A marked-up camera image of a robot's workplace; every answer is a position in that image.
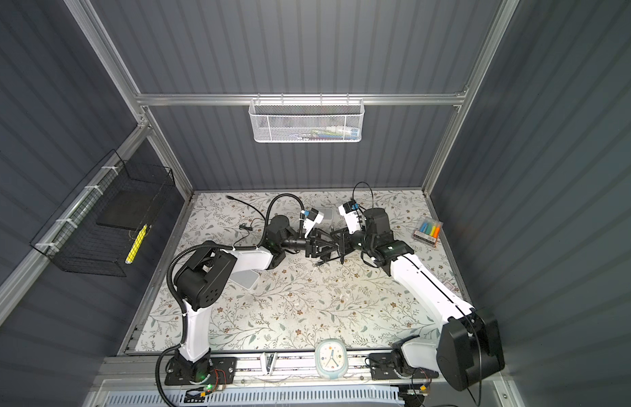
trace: yellow connector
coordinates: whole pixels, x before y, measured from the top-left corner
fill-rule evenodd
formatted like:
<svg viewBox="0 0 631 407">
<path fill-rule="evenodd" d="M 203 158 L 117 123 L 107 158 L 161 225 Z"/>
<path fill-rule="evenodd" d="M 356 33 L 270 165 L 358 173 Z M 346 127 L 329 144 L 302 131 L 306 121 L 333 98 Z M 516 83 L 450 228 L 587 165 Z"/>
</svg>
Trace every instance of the yellow connector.
<svg viewBox="0 0 631 407">
<path fill-rule="evenodd" d="M 143 238 L 146 236 L 147 230 L 148 230 L 148 225 L 144 225 L 139 231 L 139 234 L 137 235 L 137 239 L 135 239 L 134 243 L 132 244 L 130 253 L 128 253 L 128 256 L 125 258 L 126 265 L 131 265 L 132 262 L 134 261 L 134 257 L 137 256 L 137 252 L 139 251 L 139 247 L 141 246 L 141 242 L 143 241 Z"/>
</svg>

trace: plastic marker case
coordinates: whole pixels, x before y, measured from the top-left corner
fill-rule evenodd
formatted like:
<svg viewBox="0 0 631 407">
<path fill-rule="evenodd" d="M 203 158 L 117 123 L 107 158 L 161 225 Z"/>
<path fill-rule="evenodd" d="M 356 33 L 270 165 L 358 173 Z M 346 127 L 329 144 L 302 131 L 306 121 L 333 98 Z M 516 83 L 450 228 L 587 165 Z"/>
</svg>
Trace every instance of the plastic marker case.
<svg viewBox="0 0 631 407">
<path fill-rule="evenodd" d="M 432 245 L 437 243 L 442 225 L 440 221 L 425 216 L 418 225 L 419 227 L 415 229 L 415 232 L 412 234 L 415 239 Z"/>
</svg>

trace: alarm clock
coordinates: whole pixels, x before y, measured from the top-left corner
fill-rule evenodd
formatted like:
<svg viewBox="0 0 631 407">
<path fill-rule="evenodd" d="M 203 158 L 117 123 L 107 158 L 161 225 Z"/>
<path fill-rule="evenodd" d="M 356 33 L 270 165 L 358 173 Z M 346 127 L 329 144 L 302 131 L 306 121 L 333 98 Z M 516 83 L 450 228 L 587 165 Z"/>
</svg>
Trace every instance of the alarm clock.
<svg viewBox="0 0 631 407">
<path fill-rule="evenodd" d="M 347 373 L 349 361 L 344 343 L 338 339 L 324 339 L 315 347 L 315 370 L 325 379 L 338 379 Z"/>
</svg>

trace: small printed label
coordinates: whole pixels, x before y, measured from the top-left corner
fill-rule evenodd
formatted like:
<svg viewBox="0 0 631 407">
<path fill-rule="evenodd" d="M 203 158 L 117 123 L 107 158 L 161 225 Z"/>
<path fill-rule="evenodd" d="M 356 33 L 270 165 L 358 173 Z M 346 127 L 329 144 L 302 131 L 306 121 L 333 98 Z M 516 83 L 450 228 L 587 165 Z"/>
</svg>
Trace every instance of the small printed label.
<svg viewBox="0 0 631 407">
<path fill-rule="evenodd" d="M 433 236 L 431 236 L 429 234 L 425 234 L 424 232 L 415 231 L 413 236 L 415 236 L 416 238 L 418 238 L 420 240 L 424 240 L 427 243 L 431 243 L 431 244 L 435 244 L 435 242 L 437 241 L 437 239 L 435 239 Z"/>
</svg>

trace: floral tablecloth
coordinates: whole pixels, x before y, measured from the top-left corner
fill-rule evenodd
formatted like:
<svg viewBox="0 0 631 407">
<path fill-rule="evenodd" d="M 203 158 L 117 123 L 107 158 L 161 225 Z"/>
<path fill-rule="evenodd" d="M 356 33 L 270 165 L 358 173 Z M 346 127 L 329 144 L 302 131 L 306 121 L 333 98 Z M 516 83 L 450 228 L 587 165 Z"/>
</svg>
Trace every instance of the floral tablecloth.
<svg viewBox="0 0 631 407">
<path fill-rule="evenodd" d="M 350 191 L 294 192 L 305 207 L 331 208 L 331 223 L 344 226 L 337 207 Z M 277 193 L 202 193 L 186 225 L 179 252 L 205 240 L 231 244 L 247 234 L 238 225 L 250 224 L 258 214 L 251 208 L 225 198 L 231 195 L 258 207 L 265 214 Z M 429 215 L 421 191 L 375 191 L 376 207 L 390 217 L 395 238 L 416 251 L 424 265 L 449 289 L 459 294 L 449 261 L 441 246 L 436 248 L 412 238 L 419 218 Z M 366 208 L 369 191 L 356 191 L 355 198 Z M 271 216 L 285 214 L 297 229 L 299 207 L 290 198 L 279 199 Z M 239 245 L 258 242 L 262 221 L 254 220 L 254 231 Z M 228 283 L 213 307 L 210 343 L 213 350 L 311 349 L 324 338 L 339 338 L 350 348 L 378 348 L 409 335 L 435 339 L 439 332 L 413 296 L 381 269 L 364 265 L 359 253 L 314 267 L 316 259 L 303 252 L 286 256 L 274 270 L 265 270 L 251 289 Z M 141 332 L 136 351 L 160 351 L 179 342 L 179 306 L 162 285 Z"/>
</svg>

